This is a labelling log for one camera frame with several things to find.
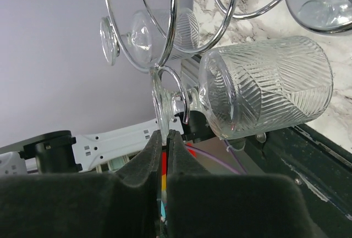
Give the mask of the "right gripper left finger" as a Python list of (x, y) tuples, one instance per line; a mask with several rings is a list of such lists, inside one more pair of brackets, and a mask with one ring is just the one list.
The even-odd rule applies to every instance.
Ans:
[(114, 173), (1, 178), (1, 237), (156, 237), (162, 138)]

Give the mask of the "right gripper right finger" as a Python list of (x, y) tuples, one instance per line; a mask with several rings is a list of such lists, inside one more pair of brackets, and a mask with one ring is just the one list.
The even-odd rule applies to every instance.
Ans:
[(313, 237), (303, 195), (289, 177), (212, 174), (168, 136), (169, 237)]

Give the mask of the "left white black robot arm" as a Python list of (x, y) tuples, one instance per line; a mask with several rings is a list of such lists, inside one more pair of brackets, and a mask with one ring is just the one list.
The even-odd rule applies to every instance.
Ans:
[(76, 173), (106, 166), (116, 171), (134, 158), (158, 129), (156, 119), (92, 135), (49, 132), (1, 148), (1, 176)]

